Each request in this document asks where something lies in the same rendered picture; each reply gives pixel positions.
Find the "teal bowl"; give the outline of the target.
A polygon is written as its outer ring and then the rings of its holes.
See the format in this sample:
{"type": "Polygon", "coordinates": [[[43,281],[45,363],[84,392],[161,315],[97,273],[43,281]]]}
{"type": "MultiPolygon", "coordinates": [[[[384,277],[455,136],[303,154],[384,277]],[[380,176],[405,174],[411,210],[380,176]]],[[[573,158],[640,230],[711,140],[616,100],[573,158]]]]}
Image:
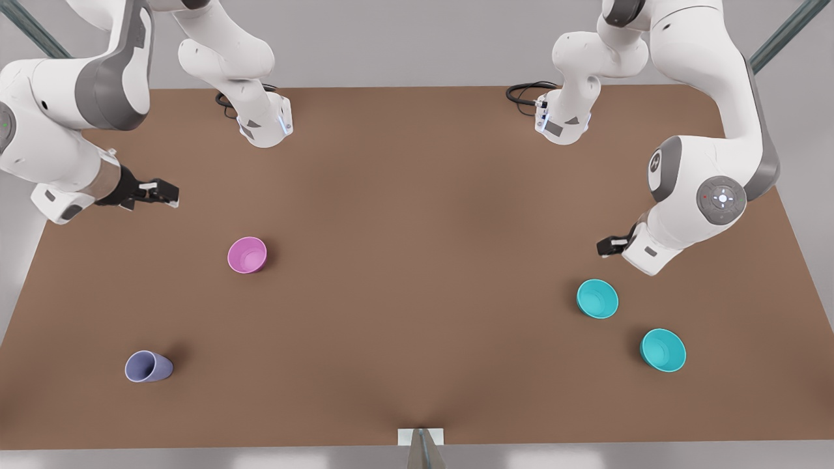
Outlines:
{"type": "Polygon", "coordinates": [[[607,319],[616,314],[619,307],[616,289],[601,279],[587,279],[576,291],[576,304],[587,317],[607,319]]]}
{"type": "Polygon", "coordinates": [[[683,341],[670,330],[655,328],[644,335],[639,344],[642,359],[662,372],[679,371],[686,362],[683,341]]]}

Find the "pink bowl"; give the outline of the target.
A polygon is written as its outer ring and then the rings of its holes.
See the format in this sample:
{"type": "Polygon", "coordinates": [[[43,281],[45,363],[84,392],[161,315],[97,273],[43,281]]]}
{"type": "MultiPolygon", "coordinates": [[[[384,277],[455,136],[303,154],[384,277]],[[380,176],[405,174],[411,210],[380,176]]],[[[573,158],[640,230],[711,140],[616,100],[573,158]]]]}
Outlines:
{"type": "Polygon", "coordinates": [[[239,274],[252,274],[263,269],[268,250],[258,237],[239,238],[227,250],[227,264],[239,274]]]}

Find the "lavender cup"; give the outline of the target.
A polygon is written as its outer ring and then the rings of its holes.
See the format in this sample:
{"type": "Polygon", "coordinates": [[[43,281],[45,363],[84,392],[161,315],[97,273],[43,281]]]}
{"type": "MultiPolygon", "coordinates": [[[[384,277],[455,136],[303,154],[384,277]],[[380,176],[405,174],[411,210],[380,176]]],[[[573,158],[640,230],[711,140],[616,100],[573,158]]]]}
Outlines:
{"type": "Polygon", "coordinates": [[[167,357],[148,350],[137,351],[124,366],[125,377],[135,383],[167,379],[173,373],[173,363],[167,357]]]}

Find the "silver frame post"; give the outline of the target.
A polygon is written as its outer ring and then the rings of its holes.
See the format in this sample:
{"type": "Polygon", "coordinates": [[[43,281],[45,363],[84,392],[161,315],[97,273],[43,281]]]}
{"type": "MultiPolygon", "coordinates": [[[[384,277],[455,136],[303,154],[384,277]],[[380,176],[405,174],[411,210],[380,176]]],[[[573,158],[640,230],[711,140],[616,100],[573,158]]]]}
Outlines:
{"type": "Polygon", "coordinates": [[[830,2],[831,0],[803,0],[802,4],[789,15],[789,18],[766,39],[749,59],[749,65],[751,65],[754,74],[762,71],[830,2]]]}
{"type": "Polygon", "coordinates": [[[398,429],[398,445],[409,447],[406,469],[446,469],[439,450],[444,445],[443,428],[398,429]]]}
{"type": "Polygon", "coordinates": [[[39,50],[50,59],[71,59],[63,45],[18,0],[0,0],[0,13],[8,18],[39,50]]]}

